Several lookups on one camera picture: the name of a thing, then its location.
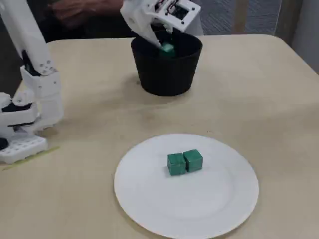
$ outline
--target yellow tape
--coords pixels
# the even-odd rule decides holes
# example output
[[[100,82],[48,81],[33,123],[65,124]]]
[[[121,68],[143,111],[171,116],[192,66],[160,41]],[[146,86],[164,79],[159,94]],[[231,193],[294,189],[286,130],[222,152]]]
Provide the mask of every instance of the yellow tape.
[[[54,148],[51,148],[51,149],[49,149],[49,150],[47,150],[47,151],[43,151],[43,152],[38,153],[38,154],[36,154],[36,155],[30,156],[30,157],[28,157],[28,158],[26,158],[26,159],[24,159],[24,160],[17,161],[17,162],[15,162],[14,164],[12,164],[12,165],[10,165],[10,166],[8,166],[8,167],[5,167],[2,171],[5,171],[5,170],[8,170],[8,169],[12,169],[12,168],[18,167],[18,166],[20,166],[20,165],[22,165],[22,164],[24,164],[24,163],[27,163],[27,162],[29,162],[29,161],[31,161],[31,160],[33,160],[33,159],[39,157],[39,156],[43,156],[43,155],[52,153],[52,152],[56,151],[56,150],[59,149],[59,148],[60,148],[60,147],[54,147]]]

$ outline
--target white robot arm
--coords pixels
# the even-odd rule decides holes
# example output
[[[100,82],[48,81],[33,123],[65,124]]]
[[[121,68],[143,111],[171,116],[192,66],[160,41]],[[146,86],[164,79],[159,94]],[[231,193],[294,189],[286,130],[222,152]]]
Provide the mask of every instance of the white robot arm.
[[[63,106],[59,73],[26,0],[0,0],[0,15],[24,62],[26,89],[13,99],[0,93],[0,161],[14,163],[48,148],[34,133],[58,123]]]
[[[185,32],[201,8],[189,0],[125,0],[121,14],[132,31],[161,48],[151,24],[161,22],[167,31]]]
[[[29,124],[22,126],[23,130],[34,133],[53,126],[63,117],[60,78],[39,27],[25,0],[0,0],[0,14],[23,59],[24,65],[20,70],[27,87],[10,103],[12,111],[5,110],[7,114],[0,114],[0,127]],[[40,104],[40,113],[35,99]],[[29,104],[29,109],[21,110],[20,107]],[[12,124],[18,114],[17,124]]]

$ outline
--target white plate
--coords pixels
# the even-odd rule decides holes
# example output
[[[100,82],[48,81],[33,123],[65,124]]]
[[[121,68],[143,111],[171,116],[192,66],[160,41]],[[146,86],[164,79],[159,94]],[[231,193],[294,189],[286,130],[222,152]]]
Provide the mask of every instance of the white plate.
[[[203,169],[170,176],[167,155],[197,149]],[[132,148],[115,173],[123,210],[147,230],[176,239],[207,239],[242,224],[258,199],[258,180],[239,153],[212,138],[170,134]]]

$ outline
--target green cube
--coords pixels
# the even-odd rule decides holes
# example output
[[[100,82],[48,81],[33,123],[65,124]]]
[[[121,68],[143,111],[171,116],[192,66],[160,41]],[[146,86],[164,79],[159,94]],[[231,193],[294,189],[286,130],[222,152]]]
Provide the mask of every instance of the green cube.
[[[182,153],[170,154],[167,157],[167,166],[171,176],[186,173],[186,162]]]
[[[164,42],[161,49],[162,49],[162,51],[160,53],[161,56],[164,56],[164,57],[175,57],[176,56],[175,47],[168,42]]]
[[[201,156],[198,150],[194,149],[187,151],[183,155],[186,161],[186,170],[188,172],[194,172],[203,168],[203,156]]]

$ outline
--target table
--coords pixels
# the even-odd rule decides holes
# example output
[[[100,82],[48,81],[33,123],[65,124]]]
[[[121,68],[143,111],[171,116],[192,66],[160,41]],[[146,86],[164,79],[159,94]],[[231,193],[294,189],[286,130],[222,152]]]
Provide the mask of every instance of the table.
[[[227,239],[319,237],[319,76],[282,40],[204,36],[192,89],[158,97],[140,87],[130,39],[50,43],[65,117],[42,133],[60,148],[0,172],[3,239],[159,239],[132,222],[114,172],[155,135],[213,137],[254,167],[260,198]]]

